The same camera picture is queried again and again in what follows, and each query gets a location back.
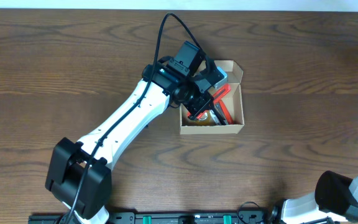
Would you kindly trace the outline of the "yellow tape roll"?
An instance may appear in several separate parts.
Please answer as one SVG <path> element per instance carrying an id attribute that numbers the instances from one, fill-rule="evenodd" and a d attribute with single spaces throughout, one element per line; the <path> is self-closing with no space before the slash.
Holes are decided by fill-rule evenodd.
<path id="1" fill-rule="evenodd" d="M 203 114 L 201 114 L 196 122 L 200 126 L 214 126 L 216 124 L 209 110 L 206 110 Z"/>

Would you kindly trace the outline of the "red black stapler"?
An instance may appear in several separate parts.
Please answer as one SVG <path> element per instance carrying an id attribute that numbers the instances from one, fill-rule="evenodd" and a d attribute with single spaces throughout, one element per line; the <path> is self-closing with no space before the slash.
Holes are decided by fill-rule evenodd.
<path id="1" fill-rule="evenodd" d="M 219 112 L 219 114 L 223 117 L 225 125 L 234 124 L 233 118 L 222 100 L 220 100 L 214 106 Z"/>

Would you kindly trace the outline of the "red utility knife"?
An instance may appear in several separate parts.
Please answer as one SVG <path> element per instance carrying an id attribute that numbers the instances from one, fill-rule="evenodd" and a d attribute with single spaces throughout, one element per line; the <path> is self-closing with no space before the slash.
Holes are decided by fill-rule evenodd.
<path id="1" fill-rule="evenodd" d="M 217 90 L 214 95 L 213 95 L 213 98 L 214 98 L 214 105 L 216 103 L 219 103 L 219 101 L 224 97 L 226 96 L 229 92 L 231 91 L 231 86 L 229 84 L 225 84 L 223 85 L 219 90 Z M 198 116 L 196 116 L 195 119 L 201 119 L 202 116 L 204 116 L 206 111 L 204 112 L 201 112 Z M 187 113 L 187 117 L 188 118 L 191 118 L 191 113 L 188 111 Z"/>

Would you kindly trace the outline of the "cardboard box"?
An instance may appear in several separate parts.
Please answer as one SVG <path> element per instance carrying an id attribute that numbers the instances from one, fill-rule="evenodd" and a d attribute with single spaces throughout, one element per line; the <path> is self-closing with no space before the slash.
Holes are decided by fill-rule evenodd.
<path id="1" fill-rule="evenodd" d="M 244 127 L 244 110 L 242 104 L 241 81 L 243 70 L 233 60 L 215 60 L 217 67 L 221 67 L 227 73 L 227 84 L 231 86 L 231 91 L 222 98 L 222 101 L 229 110 L 234 124 L 224 126 L 200 126 L 196 121 L 187 117 L 187 109 L 180 106 L 180 134 L 237 134 Z"/>

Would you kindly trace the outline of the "blue capped white marker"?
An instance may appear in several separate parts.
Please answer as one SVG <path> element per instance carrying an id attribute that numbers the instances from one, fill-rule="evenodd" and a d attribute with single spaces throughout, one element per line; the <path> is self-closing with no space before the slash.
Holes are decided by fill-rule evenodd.
<path id="1" fill-rule="evenodd" d="M 210 110 L 209 111 L 210 115 L 211 115 L 211 118 L 212 120 L 216 123 L 216 125 L 220 126 L 221 125 L 221 122 L 219 121 L 218 117 L 216 116 L 216 114 L 214 113 L 213 110 Z"/>

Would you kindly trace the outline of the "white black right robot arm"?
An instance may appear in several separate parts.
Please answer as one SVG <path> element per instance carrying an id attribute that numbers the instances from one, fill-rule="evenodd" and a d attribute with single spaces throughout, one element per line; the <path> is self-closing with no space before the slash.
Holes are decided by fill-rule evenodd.
<path id="1" fill-rule="evenodd" d="M 358 223 L 358 176 L 324 172 L 314 192 L 274 206 L 268 223 Z"/>

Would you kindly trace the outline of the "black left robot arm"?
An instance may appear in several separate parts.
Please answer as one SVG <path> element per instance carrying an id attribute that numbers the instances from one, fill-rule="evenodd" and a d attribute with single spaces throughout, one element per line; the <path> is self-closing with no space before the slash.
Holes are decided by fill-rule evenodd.
<path id="1" fill-rule="evenodd" d="M 63 138 L 54 147 L 45 187 L 70 210 L 58 222 L 107 223 L 111 172 L 126 147 L 170 103 L 185 106 L 192 119 L 211 109 L 209 89 L 226 80 L 212 60 L 163 57 L 147 65 L 130 97 L 106 121 L 76 142 Z"/>

